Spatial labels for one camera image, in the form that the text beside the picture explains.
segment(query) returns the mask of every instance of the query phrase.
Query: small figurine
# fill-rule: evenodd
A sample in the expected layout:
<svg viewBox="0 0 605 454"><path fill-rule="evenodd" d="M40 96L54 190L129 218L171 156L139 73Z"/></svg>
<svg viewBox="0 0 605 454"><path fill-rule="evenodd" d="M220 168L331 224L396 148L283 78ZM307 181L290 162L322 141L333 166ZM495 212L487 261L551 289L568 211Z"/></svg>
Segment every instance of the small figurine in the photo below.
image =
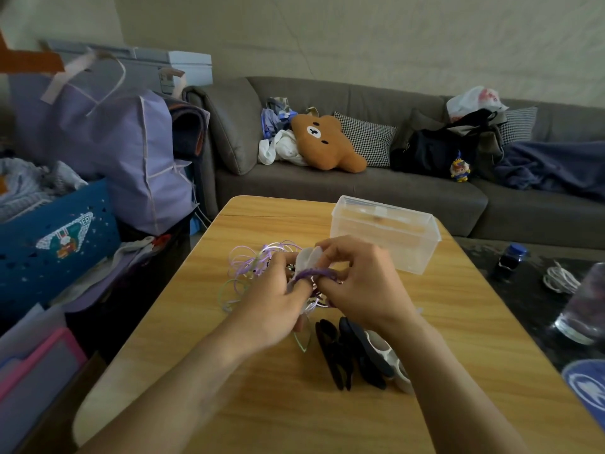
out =
<svg viewBox="0 0 605 454"><path fill-rule="evenodd" d="M458 157L456 160L454 160L454 162L452 162L450 167L450 174L452 174L452 178L457 182L467 182L468 174L470 173L471 167L460 157L460 152L458 151Z"/></svg>

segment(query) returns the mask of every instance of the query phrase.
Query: bag handle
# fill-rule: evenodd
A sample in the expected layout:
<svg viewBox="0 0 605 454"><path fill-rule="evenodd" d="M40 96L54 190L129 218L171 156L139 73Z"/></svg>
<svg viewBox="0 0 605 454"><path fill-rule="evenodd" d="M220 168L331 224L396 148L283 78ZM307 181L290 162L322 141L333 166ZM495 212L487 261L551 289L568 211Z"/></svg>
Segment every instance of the bag handle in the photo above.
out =
<svg viewBox="0 0 605 454"><path fill-rule="evenodd" d="M172 98L181 99L183 91L187 87L187 77L185 76L185 72L182 70L178 70L176 68L164 67L158 70L158 73L163 73L167 76L176 76L180 78L178 80L178 84L175 84L174 89L172 90L172 94L170 95Z"/></svg>
<svg viewBox="0 0 605 454"><path fill-rule="evenodd" d="M122 76L120 76L120 79L118 79L113 89L110 90L105 97L103 97L96 103L96 108L107 97L113 94L117 90L117 88L119 88L122 83L124 83L124 80L126 78L126 67L124 67L124 64L117 60L115 55L108 51L103 51L102 49L91 49L86 54L81 55L80 57L76 57L70 63L65 65L65 71L55 74L49 84L49 87L42 94L42 97L40 97L40 100L45 103L48 103L49 105L54 104L59 94L61 93L61 90L63 90L67 83L69 83L76 75L80 74L81 72L92 66L92 64L94 64L97 60L103 59L115 60L118 65L120 65L120 67L122 68Z"/></svg>

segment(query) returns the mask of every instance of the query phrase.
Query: right hand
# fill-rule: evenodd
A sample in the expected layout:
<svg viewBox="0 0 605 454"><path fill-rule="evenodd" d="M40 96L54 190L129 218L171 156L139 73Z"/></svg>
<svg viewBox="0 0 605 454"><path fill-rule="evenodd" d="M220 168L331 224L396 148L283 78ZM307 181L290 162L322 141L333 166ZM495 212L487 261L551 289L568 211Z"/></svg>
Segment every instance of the right hand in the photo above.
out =
<svg viewBox="0 0 605 454"><path fill-rule="evenodd" d="M388 250L352 236L315 245L324 251L318 267L349 261L350 267L339 273L342 284L322 277L317 286L351 320L382 335L390 326L419 317Z"/></svg>

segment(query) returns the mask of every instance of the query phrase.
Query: brown bear plush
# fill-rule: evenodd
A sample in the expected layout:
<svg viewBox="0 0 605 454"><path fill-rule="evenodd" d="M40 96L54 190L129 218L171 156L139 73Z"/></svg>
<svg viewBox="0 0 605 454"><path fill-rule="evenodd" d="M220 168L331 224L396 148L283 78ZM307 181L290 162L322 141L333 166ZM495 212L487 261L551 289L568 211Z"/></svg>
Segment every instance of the brown bear plush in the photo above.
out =
<svg viewBox="0 0 605 454"><path fill-rule="evenodd" d="M354 151L334 116L317 118L298 114L292 118L292 131L297 138L298 152L310 166L323 171L338 167L356 174L368 165L363 156Z"/></svg>

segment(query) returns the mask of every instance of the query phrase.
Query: houndstooth pillow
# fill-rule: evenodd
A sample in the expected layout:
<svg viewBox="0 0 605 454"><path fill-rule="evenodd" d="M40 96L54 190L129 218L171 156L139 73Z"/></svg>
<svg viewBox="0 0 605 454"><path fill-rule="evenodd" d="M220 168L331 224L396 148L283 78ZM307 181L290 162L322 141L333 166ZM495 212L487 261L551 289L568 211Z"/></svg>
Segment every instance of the houndstooth pillow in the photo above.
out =
<svg viewBox="0 0 605 454"><path fill-rule="evenodd" d="M508 110L505 114L506 122L498 125L502 146L512 142L530 141L538 108L533 106L531 108Z"/></svg>
<svg viewBox="0 0 605 454"><path fill-rule="evenodd" d="M393 143L397 127L374 124L344 116L337 111L334 117L340 121L343 134L349 139L355 152L368 162L368 167L390 167L389 147Z"/></svg>

